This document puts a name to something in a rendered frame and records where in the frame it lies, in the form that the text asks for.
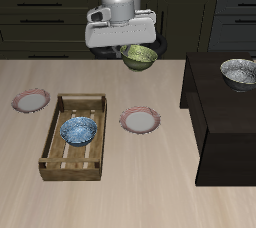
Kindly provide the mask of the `blue patterned bowl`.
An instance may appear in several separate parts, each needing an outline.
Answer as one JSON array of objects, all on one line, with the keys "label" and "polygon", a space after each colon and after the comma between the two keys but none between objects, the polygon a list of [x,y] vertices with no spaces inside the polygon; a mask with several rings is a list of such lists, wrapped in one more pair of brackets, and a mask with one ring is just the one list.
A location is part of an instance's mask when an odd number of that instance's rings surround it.
[{"label": "blue patterned bowl", "polygon": [[60,136],[71,146],[88,145],[95,137],[98,127],[94,120],[87,117],[74,117],[60,127]]}]

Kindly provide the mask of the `pink rimmed white plate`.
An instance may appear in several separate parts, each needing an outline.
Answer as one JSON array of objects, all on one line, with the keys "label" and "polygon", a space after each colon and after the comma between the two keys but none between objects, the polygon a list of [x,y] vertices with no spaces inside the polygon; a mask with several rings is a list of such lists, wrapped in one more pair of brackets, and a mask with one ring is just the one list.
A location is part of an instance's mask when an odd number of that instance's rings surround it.
[{"label": "pink rimmed white plate", "polygon": [[11,102],[14,110],[20,113],[34,113],[44,109],[50,102],[50,94],[44,89],[29,89],[15,96]]},{"label": "pink rimmed white plate", "polygon": [[161,116],[147,106],[134,106],[122,112],[119,118],[121,127],[137,135],[148,134],[161,124]]}]

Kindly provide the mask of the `green bowl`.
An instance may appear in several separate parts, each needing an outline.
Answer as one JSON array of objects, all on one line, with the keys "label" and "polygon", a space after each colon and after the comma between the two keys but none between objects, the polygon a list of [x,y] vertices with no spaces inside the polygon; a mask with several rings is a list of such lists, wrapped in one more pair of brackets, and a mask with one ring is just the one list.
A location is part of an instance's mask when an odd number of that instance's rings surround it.
[{"label": "green bowl", "polygon": [[155,51],[141,45],[123,45],[120,53],[124,64],[136,72],[148,69],[158,58]]}]

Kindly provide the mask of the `dark kitchen cupboards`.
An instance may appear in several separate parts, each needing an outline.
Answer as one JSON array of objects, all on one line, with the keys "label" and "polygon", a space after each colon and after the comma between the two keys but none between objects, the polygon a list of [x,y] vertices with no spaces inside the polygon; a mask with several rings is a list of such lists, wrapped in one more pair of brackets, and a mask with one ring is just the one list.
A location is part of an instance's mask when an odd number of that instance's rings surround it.
[{"label": "dark kitchen cupboards", "polygon": [[[109,48],[85,45],[86,12],[101,0],[0,0],[3,59],[113,60]],[[141,0],[157,13],[157,39],[149,47],[161,59],[205,51],[216,0]]]}]

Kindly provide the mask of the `grey white patterned bowl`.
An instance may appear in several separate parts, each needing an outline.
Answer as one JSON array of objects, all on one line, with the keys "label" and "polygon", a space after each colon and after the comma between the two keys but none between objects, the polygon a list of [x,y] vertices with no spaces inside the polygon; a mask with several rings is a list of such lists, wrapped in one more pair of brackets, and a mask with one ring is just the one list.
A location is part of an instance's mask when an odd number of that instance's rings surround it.
[{"label": "grey white patterned bowl", "polygon": [[224,82],[236,92],[256,89],[256,63],[246,59],[230,59],[220,66]]}]

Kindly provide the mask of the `wooden slat tray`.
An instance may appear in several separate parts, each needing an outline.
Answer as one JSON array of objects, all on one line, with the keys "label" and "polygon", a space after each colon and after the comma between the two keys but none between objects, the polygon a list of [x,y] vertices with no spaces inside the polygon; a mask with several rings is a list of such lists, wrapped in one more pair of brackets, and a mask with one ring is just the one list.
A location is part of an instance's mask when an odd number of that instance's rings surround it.
[{"label": "wooden slat tray", "polygon": [[[97,124],[93,140],[82,147],[69,146],[60,127],[72,116],[88,117]],[[102,176],[107,99],[103,93],[58,94],[51,125],[38,161],[44,181],[100,181]]]}]

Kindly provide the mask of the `dark wooden cabinet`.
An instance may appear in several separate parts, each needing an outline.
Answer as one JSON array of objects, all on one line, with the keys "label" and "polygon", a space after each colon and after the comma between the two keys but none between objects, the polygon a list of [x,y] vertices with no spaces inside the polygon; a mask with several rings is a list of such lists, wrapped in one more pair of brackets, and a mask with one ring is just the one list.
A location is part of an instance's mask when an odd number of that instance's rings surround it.
[{"label": "dark wooden cabinet", "polygon": [[220,66],[247,52],[189,52],[180,107],[190,113],[199,152],[197,186],[256,186],[256,89],[238,93]]}]

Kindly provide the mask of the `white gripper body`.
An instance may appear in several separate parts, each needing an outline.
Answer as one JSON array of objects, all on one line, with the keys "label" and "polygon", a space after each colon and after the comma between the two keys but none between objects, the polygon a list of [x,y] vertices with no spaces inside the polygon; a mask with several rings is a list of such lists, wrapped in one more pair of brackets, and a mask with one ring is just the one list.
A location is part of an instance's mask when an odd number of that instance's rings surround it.
[{"label": "white gripper body", "polygon": [[153,43],[156,40],[154,11],[136,10],[126,25],[113,26],[109,21],[88,22],[85,43],[88,48]]}]

